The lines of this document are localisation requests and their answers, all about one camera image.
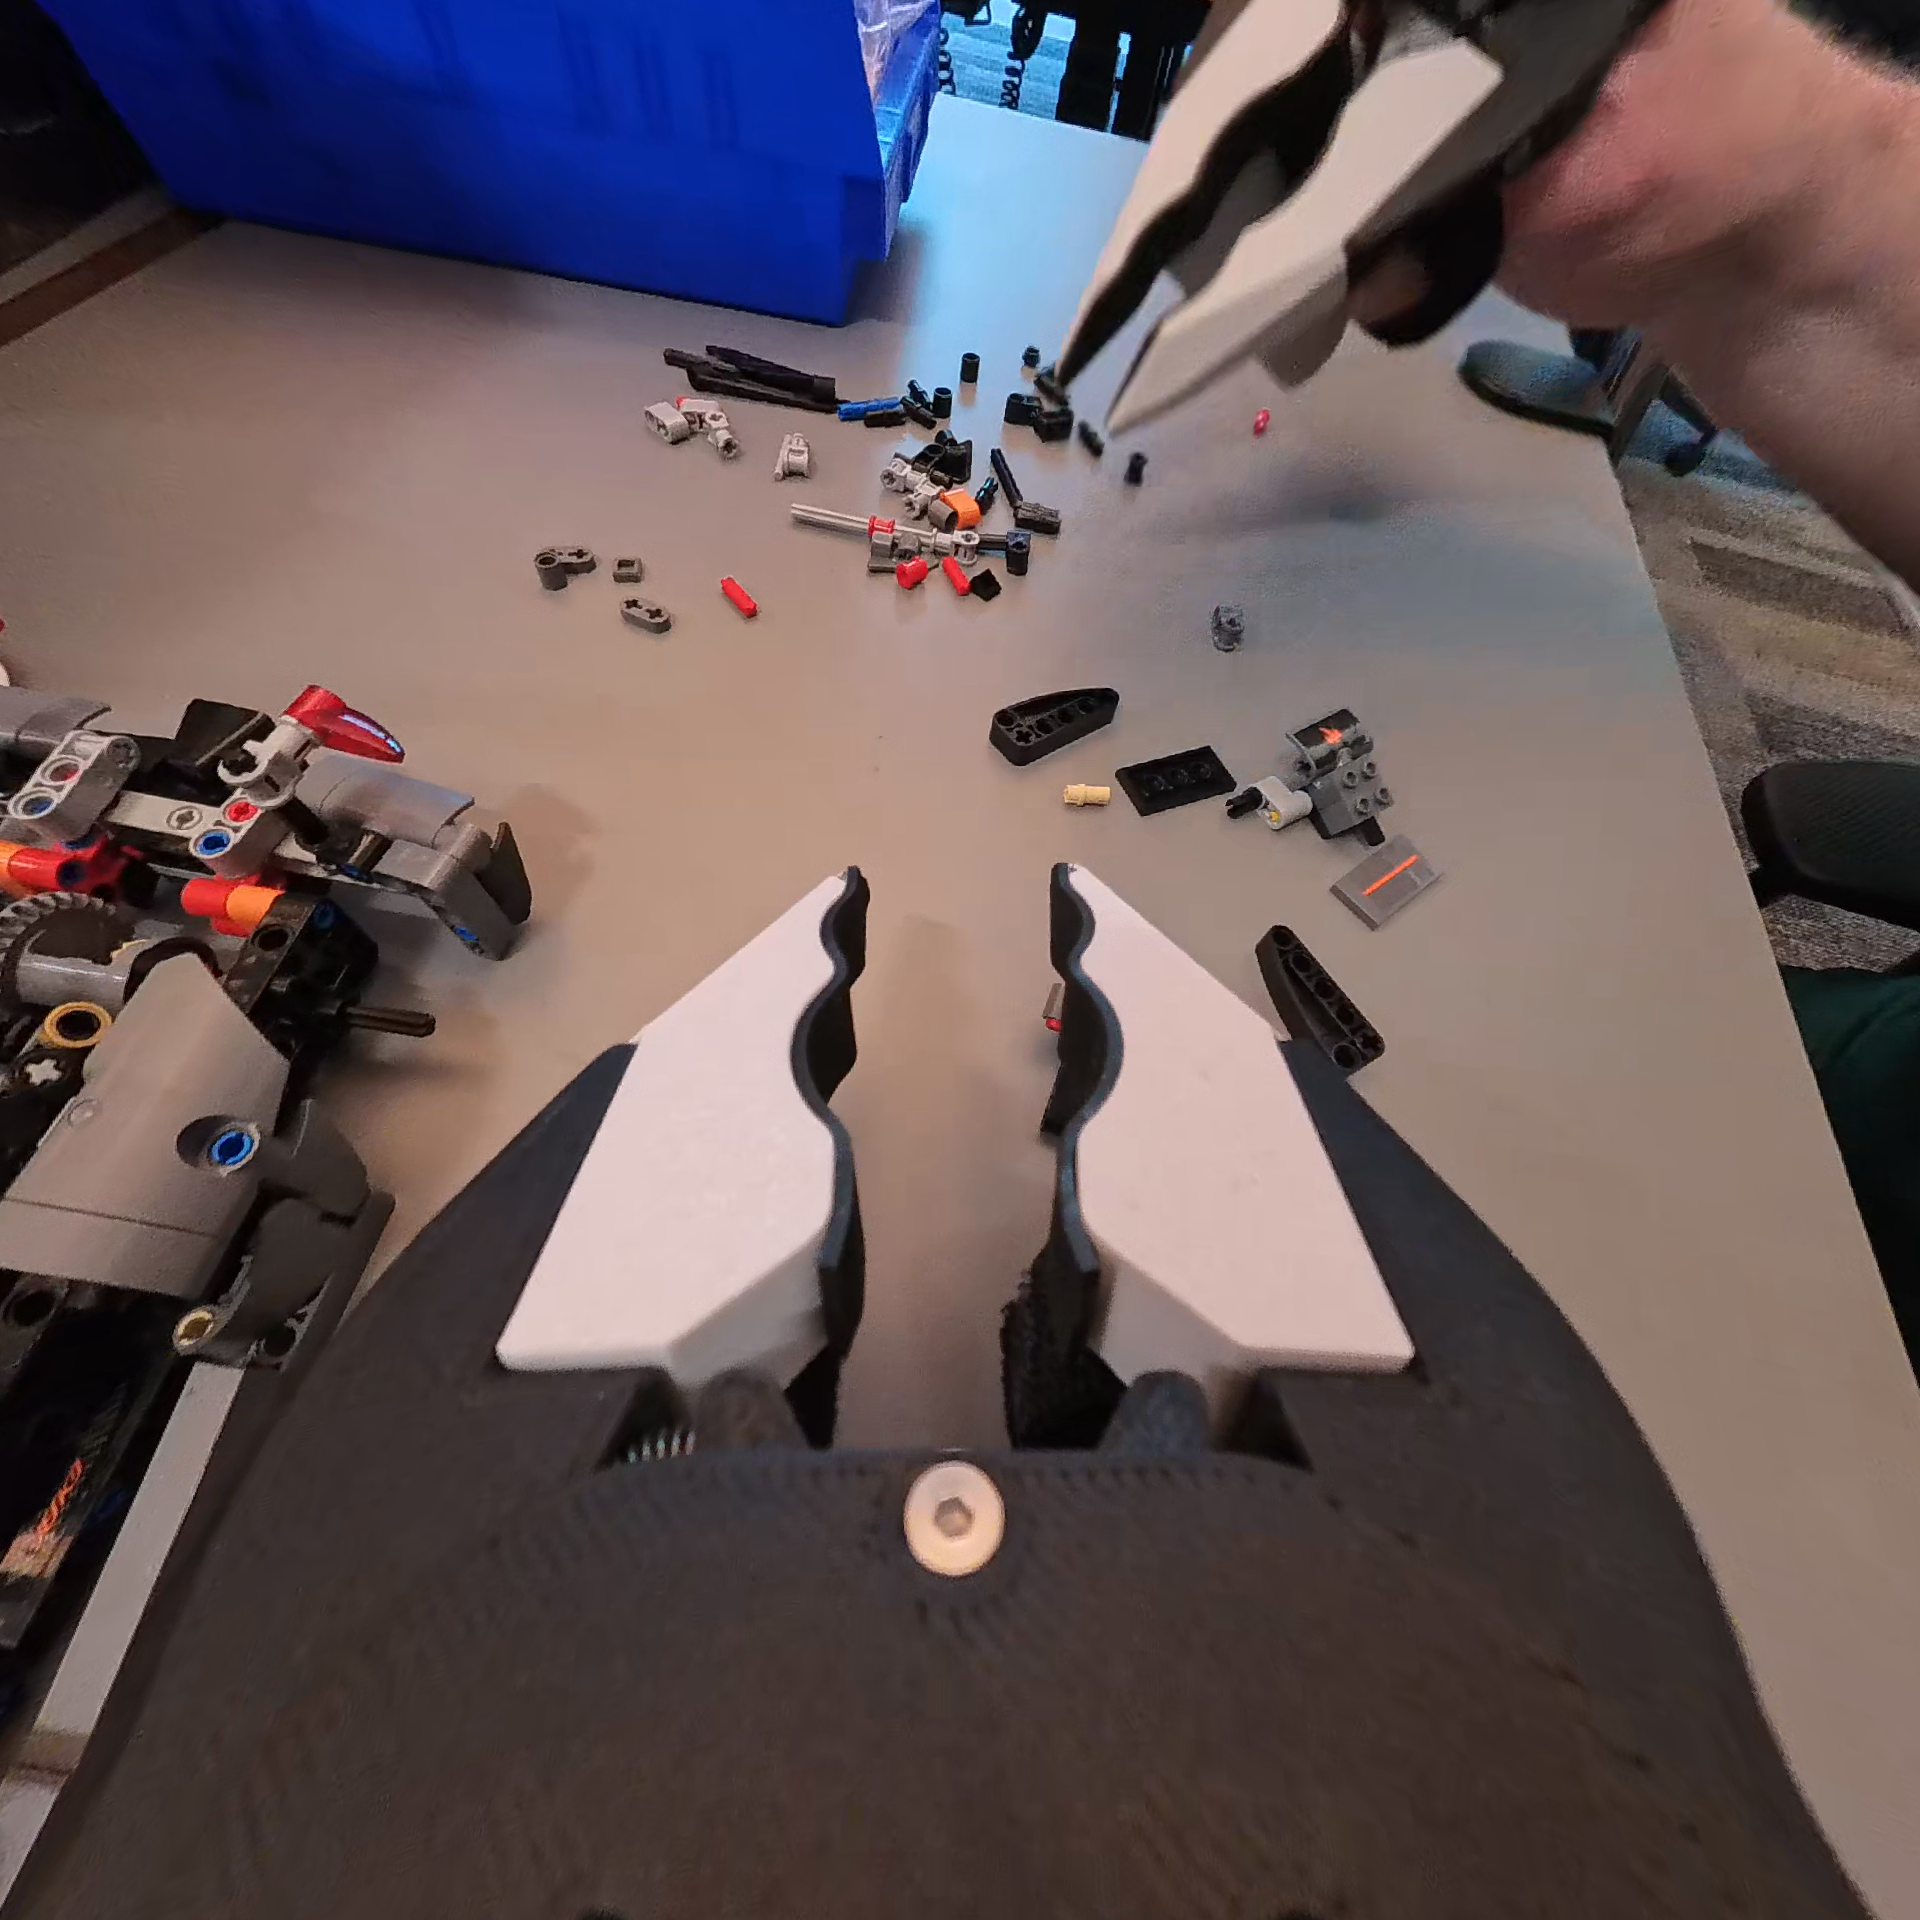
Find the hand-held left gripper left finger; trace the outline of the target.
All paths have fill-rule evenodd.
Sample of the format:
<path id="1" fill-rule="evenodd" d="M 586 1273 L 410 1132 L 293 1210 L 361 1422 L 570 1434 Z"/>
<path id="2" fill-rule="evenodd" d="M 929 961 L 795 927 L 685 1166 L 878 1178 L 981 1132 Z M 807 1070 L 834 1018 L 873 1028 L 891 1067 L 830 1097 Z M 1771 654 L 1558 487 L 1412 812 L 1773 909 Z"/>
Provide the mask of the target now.
<path id="1" fill-rule="evenodd" d="M 863 1305 L 858 1175 L 833 1093 L 871 887 L 820 879 L 634 1039 L 497 1338 L 516 1374 L 834 1377 Z"/>

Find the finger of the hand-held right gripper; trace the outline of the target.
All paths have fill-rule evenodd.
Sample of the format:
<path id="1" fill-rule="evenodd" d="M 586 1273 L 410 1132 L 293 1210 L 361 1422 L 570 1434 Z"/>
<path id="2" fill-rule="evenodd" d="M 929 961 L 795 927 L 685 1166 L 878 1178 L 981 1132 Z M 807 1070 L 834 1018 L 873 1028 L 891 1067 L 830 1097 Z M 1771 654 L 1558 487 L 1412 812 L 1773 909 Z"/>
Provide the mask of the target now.
<path id="1" fill-rule="evenodd" d="M 1354 87 L 1349 5 L 1213 6 L 1058 351 L 1058 377 L 1075 381 L 1092 364 L 1249 171 L 1277 194 L 1301 185 Z"/>
<path id="2" fill-rule="evenodd" d="M 1387 60 L 1350 97 L 1324 158 L 1282 204 L 1242 227 L 1215 273 L 1147 333 L 1109 427 L 1133 429 L 1244 361 L 1303 386 L 1346 325 L 1349 247 L 1495 93 L 1493 60 Z"/>

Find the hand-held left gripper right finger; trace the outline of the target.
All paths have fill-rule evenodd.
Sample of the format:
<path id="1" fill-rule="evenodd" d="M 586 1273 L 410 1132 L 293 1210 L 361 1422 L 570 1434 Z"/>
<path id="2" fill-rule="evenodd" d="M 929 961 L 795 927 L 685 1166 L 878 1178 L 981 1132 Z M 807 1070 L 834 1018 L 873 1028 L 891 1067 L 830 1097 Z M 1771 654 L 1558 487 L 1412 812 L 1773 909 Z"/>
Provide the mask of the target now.
<path id="1" fill-rule="evenodd" d="M 1125 1385 L 1234 1396 L 1263 1370 L 1414 1355 L 1277 1031 L 1090 869 L 1046 884 L 1062 983 L 1039 1281 Z"/>

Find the grey lego subassembly orange print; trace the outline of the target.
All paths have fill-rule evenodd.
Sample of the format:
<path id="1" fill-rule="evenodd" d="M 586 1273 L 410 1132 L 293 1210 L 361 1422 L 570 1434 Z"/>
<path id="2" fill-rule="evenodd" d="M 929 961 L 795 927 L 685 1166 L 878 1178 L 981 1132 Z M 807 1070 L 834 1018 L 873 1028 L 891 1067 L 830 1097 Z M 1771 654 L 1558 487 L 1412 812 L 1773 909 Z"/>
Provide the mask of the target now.
<path id="1" fill-rule="evenodd" d="M 1371 732 L 1354 708 L 1333 708 L 1287 733 L 1285 766 L 1229 801 L 1229 818 L 1260 818 L 1279 831 L 1309 823 L 1326 842 L 1355 837 L 1366 849 L 1385 843 L 1383 817 L 1394 805 Z"/>

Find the partly built lego vehicle model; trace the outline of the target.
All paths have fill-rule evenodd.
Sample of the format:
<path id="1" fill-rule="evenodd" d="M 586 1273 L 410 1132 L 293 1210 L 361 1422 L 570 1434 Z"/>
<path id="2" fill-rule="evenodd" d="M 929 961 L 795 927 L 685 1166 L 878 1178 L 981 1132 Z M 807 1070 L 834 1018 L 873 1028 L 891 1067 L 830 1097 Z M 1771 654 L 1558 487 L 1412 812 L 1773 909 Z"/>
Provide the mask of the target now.
<path id="1" fill-rule="evenodd" d="M 170 735 L 4 686 L 7 1321 L 135 1321 L 135 1354 L 284 1365 L 349 1290 L 390 1197 L 311 1081 L 373 1005 L 353 900 L 503 963 L 532 917 L 508 823 L 405 770 L 394 732 L 308 686 L 190 701 Z"/>

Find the black curved lego panel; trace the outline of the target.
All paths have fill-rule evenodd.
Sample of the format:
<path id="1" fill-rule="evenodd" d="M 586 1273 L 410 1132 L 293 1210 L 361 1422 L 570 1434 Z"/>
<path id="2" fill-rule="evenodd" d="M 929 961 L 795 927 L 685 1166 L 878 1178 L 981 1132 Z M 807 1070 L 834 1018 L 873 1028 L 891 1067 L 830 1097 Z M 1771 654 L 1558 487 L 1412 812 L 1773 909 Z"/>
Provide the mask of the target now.
<path id="1" fill-rule="evenodd" d="M 1375 1025 L 1333 980 L 1297 930 L 1268 927 L 1255 943 L 1255 963 L 1291 1039 L 1318 1046 L 1346 1077 L 1383 1058 L 1385 1039 Z"/>
<path id="2" fill-rule="evenodd" d="M 990 746 L 1010 766 L 1028 766 L 1106 730 L 1119 711 L 1113 686 L 1058 687 L 996 708 Z"/>

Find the dark grey orange-striped lego tile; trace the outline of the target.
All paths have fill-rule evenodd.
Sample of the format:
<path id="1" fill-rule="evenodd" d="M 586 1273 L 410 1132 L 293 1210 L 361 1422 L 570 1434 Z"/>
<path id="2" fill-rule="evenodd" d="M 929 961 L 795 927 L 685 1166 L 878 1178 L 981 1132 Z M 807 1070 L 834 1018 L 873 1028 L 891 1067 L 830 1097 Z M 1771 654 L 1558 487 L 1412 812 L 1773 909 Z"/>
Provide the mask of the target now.
<path id="1" fill-rule="evenodd" d="M 1330 894 L 1362 925 L 1379 930 L 1428 894 L 1439 878 L 1428 855 L 1397 831 L 1333 879 Z"/>

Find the black lego plate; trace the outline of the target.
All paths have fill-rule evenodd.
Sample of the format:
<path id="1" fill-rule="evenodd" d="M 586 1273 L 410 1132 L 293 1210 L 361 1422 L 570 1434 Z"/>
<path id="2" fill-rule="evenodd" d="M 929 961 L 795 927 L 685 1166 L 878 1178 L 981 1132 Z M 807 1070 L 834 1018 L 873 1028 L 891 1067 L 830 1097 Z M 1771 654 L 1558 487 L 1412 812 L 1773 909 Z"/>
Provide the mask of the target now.
<path id="1" fill-rule="evenodd" d="M 1207 801 L 1229 801 L 1239 791 L 1231 770 L 1211 746 L 1122 764 L 1113 779 L 1143 818 Z"/>

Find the flat black lego beams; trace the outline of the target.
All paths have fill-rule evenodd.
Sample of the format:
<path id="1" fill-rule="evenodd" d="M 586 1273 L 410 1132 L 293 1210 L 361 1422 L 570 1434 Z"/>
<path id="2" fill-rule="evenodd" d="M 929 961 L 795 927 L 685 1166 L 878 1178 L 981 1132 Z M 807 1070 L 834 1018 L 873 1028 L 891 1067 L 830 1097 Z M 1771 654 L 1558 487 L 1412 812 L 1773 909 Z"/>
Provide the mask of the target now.
<path id="1" fill-rule="evenodd" d="M 761 399 L 823 415 L 837 415 L 842 404 L 830 374 L 789 367 L 742 350 L 710 346 L 701 351 L 689 351 L 666 348 L 662 361 L 701 395 Z"/>

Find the long light grey lego axle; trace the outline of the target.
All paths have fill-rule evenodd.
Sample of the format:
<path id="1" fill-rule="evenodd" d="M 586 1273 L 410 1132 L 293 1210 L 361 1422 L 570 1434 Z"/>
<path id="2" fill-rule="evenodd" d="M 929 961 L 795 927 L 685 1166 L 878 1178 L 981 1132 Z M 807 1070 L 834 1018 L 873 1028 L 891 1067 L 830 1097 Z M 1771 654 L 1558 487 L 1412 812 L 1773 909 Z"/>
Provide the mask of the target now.
<path id="1" fill-rule="evenodd" d="M 946 561 L 953 558 L 965 566 L 979 561 L 981 540 L 971 531 L 942 533 L 923 522 L 898 522 L 879 516 L 859 516 L 850 513 L 833 513 L 795 503 L 789 516 L 797 525 L 812 531 L 855 537 L 869 546 L 869 569 L 884 572 L 908 561 Z"/>

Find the dark curved lego panel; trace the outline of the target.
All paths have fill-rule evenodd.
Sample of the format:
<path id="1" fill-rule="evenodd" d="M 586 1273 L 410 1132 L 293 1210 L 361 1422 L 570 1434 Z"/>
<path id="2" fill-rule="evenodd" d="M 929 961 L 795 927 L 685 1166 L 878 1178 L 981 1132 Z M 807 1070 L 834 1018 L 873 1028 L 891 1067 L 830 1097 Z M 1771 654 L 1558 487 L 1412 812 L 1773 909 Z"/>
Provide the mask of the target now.
<path id="1" fill-rule="evenodd" d="M 19 1340 L 2 1402 L 4 1667 L 39 1657 L 95 1578 L 186 1365 L 133 1319 L 63 1314 Z"/>

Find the person's right hand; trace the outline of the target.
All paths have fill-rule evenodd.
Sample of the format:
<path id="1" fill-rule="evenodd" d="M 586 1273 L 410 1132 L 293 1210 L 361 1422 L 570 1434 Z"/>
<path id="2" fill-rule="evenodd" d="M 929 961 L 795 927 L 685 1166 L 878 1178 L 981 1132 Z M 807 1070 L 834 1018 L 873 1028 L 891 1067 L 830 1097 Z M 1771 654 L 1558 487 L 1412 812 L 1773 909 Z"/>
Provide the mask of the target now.
<path id="1" fill-rule="evenodd" d="M 1666 5 L 1574 131 L 1505 188 L 1495 282 L 1554 321 L 1650 327 L 1747 229 L 1786 225 L 1905 90 L 1787 5 Z"/>

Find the blue storage bin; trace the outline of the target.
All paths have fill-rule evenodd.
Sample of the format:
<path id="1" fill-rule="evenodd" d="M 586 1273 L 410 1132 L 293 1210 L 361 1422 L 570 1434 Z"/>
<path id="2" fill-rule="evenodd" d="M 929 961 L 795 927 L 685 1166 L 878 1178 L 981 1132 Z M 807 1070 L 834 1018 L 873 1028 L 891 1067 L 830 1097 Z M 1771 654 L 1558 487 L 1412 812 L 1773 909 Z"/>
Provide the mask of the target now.
<path id="1" fill-rule="evenodd" d="M 834 325 L 925 146 L 938 20 L 852 5 L 45 5 L 170 193 L 234 220 Z"/>

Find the person's green sweater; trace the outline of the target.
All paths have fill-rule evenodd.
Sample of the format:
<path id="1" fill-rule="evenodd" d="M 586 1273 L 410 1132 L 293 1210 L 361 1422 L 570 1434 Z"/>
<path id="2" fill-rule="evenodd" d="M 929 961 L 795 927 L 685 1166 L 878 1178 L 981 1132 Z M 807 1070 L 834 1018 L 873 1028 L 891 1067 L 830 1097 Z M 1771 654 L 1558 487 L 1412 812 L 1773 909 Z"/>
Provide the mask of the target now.
<path id="1" fill-rule="evenodd" d="M 1783 986 L 1868 1237 L 1916 1267 L 1918 975 L 1787 966 Z"/>

